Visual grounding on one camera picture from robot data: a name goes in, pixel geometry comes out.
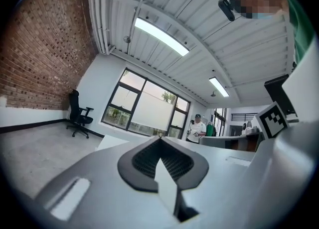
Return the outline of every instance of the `chair base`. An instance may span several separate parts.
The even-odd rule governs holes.
[[[84,129],[82,128],[82,126],[79,125],[79,124],[76,124],[76,125],[68,125],[66,128],[67,128],[67,129],[68,129],[68,128],[74,128],[74,129],[75,129],[75,131],[74,131],[73,134],[72,134],[72,137],[75,137],[75,133],[78,132],[78,131],[80,131],[80,132],[82,132],[82,133],[84,133],[84,134],[86,135],[86,138],[87,138],[87,139],[89,138],[88,132],[87,132],[86,130],[84,130]]]

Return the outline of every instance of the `concrete floor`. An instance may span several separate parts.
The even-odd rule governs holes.
[[[1,162],[12,184],[34,198],[56,175],[94,152],[102,138],[78,132],[61,122],[0,134]]]

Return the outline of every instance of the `black chair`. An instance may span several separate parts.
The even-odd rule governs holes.
[[[74,125],[68,125],[66,128],[75,128],[75,131],[72,134],[72,137],[75,137],[75,133],[78,131],[83,132],[86,135],[86,138],[89,138],[89,134],[85,130],[85,124],[92,123],[93,118],[88,116],[88,113],[93,110],[93,108],[86,107],[80,108],[79,107],[79,92],[74,90],[72,93],[69,94],[69,101],[71,106],[71,114],[70,114],[70,121]]]

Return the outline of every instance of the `ceiling light fixture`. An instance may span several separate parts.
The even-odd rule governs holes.
[[[179,53],[181,56],[184,56],[189,52],[189,50],[185,48],[182,44],[180,44],[177,40],[169,36],[161,29],[157,28],[156,26],[152,25],[149,22],[146,22],[145,20],[139,17],[136,19],[135,26],[149,33],[150,35],[154,36],[160,41],[164,42],[172,49],[174,49],[177,53]]]
[[[219,81],[216,79],[216,77],[210,78],[209,81],[215,86],[215,88],[218,89],[218,91],[222,94],[223,97],[229,96],[229,94],[227,94],[226,90],[219,83]]]

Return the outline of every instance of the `chair seat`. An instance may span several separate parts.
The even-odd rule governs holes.
[[[84,116],[84,115],[81,115],[80,118],[79,118],[79,123],[92,123],[93,121],[93,118],[89,117],[89,116]]]

